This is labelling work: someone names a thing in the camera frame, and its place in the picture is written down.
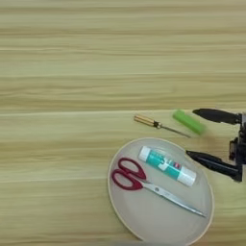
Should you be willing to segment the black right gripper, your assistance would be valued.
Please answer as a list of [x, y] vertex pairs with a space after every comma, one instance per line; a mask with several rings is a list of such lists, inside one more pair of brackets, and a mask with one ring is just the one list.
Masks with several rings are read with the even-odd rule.
[[242, 181], [242, 164], [246, 164], [246, 113], [231, 113], [215, 109], [197, 109], [193, 113], [216, 123], [239, 124], [238, 137], [230, 142], [230, 160], [235, 165], [225, 163], [216, 156], [206, 153], [185, 151], [193, 160], [207, 169], [231, 177], [234, 181]]

